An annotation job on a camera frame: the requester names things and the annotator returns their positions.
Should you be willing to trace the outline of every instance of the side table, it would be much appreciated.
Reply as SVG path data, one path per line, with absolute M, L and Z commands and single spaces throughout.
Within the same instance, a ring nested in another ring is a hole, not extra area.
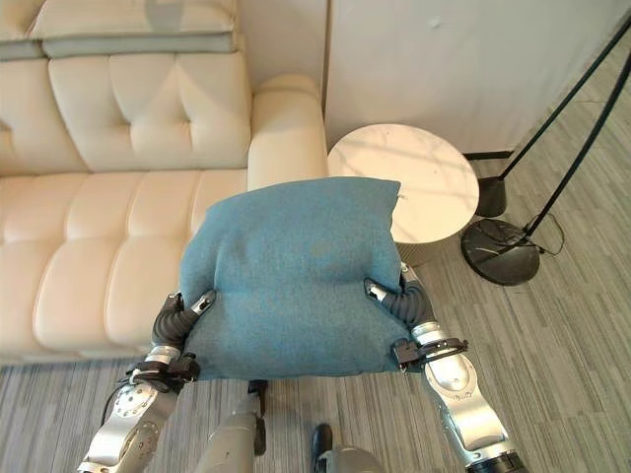
M 412 266 L 427 261 L 435 243 L 464 227 L 477 207 L 477 177 L 466 158 L 412 126 L 370 125 L 349 133 L 328 154 L 328 173 L 401 182 L 391 231 L 401 259 Z

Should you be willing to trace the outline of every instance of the black metal clamp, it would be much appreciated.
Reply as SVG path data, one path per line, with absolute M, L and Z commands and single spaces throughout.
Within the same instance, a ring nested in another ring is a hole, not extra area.
M 469 342 L 466 340 L 446 338 L 419 347 L 416 343 L 401 338 L 392 344 L 391 350 L 399 369 L 405 372 L 410 366 L 418 365 L 422 368 L 430 362 L 466 352 L 468 346 Z
M 185 384 L 195 382 L 199 378 L 199 371 L 195 355 L 185 353 L 169 365 L 161 362 L 140 362 L 130 365 L 125 377 L 119 379 L 118 383 L 147 382 L 160 392 L 179 393 Z

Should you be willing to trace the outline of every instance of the blue cushion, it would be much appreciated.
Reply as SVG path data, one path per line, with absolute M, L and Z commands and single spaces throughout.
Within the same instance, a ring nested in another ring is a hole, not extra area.
M 214 288 L 186 350 L 201 378 L 394 371 L 407 330 L 364 292 L 398 288 L 390 235 L 399 183 L 364 177 L 290 182 L 208 209 L 179 283 L 187 305 Z

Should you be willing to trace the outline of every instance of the black lamp base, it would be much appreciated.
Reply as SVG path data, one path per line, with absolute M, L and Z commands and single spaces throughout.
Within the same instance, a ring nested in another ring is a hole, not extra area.
M 477 179 L 480 199 L 475 215 L 497 217 L 506 211 L 506 186 L 499 175 Z
M 534 277 L 539 250 L 524 239 L 524 230 L 501 220 L 474 222 L 462 234 L 460 247 L 477 274 L 495 284 L 516 286 Z

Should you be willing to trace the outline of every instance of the wall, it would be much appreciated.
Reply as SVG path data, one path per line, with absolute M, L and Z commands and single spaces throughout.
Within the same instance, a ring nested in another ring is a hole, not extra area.
M 321 86 L 326 0 L 239 0 L 253 86 L 301 73 Z
M 630 5 L 333 0 L 329 145 L 365 124 L 400 122 L 462 152 L 513 149 Z

